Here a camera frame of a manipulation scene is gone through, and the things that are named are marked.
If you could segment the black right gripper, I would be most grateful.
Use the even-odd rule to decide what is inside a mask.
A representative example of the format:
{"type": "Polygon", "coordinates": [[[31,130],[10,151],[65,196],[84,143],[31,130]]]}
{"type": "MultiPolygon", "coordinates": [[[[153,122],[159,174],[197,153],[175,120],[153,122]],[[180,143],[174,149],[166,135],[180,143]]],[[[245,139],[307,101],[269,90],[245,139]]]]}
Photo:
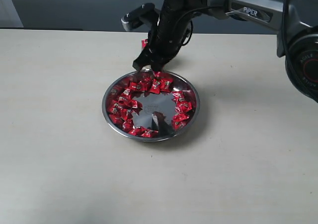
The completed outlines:
{"type": "Polygon", "coordinates": [[[184,8],[176,8],[172,2],[163,2],[159,23],[154,29],[146,50],[133,61],[132,67],[141,71],[151,66],[154,72],[162,72],[164,66],[172,60],[181,49],[186,38],[192,13],[184,8]]]}

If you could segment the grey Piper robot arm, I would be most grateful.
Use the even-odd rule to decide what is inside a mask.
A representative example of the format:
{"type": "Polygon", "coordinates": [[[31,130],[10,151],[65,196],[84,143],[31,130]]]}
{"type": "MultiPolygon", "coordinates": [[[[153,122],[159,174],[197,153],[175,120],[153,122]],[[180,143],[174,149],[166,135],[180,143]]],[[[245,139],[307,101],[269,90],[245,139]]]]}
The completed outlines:
{"type": "Polygon", "coordinates": [[[312,100],[318,98],[318,0],[164,0],[148,34],[148,43],[133,61],[140,71],[161,71],[186,38],[192,18],[205,14],[250,21],[277,35],[277,56],[293,86],[312,100]]]}

